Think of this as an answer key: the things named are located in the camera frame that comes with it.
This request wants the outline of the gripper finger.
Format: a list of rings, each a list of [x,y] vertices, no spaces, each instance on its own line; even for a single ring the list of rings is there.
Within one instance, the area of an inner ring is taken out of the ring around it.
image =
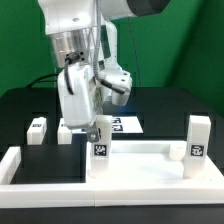
[[[100,140],[100,130],[96,125],[88,128],[86,133],[89,142],[98,142]]]

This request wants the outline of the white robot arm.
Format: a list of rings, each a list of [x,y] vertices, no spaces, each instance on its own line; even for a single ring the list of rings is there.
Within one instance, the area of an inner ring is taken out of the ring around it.
[[[170,0],[38,0],[57,66],[65,125],[84,129],[90,142],[102,132],[97,117],[109,99],[127,103],[132,78],[117,63],[115,19],[161,13]]]

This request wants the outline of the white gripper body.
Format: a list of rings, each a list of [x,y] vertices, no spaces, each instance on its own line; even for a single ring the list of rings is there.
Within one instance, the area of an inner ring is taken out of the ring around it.
[[[69,129],[89,128],[102,108],[101,89],[96,86],[89,65],[76,63],[68,68],[73,95],[68,92],[64,72],[58,77],[58,93],[62,117]]]

